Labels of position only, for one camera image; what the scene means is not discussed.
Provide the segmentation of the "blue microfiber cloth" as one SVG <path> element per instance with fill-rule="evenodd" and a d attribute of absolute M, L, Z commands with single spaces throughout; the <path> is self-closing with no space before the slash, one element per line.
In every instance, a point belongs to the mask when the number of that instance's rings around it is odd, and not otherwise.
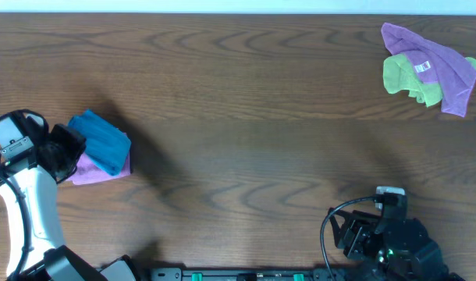
<path fill-rule="evenodd" d="M 131 140 L 90 109 L 74 116 L 68 126 L 86 139 L 85 154 L 102 171 L 118 176 L 130 152 Z"/>

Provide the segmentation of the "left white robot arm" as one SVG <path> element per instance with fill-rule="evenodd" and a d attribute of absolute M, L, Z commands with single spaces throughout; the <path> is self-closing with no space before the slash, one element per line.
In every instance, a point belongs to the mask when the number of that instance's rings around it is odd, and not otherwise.
<path fill-rule="evenodd" d="M 85 140 L 61 124 L 0 119 L 0 195 L 9 219 L 9 280 L 138 280 L 129 257 L 103 269 L 65 243 L 57 211 L 58 182 L 75 168 Z"/>

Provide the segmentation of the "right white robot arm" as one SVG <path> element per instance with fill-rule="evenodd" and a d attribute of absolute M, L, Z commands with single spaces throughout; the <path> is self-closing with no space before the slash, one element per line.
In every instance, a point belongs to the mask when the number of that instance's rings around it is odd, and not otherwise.
<path fill-rule="evenodd" d="M 343 210 L 329 218 L 334 244 L 360 264 L 345 280 L 464 281 L 443 261 L 439 245 L 418 219 L 391 219 Z"/>

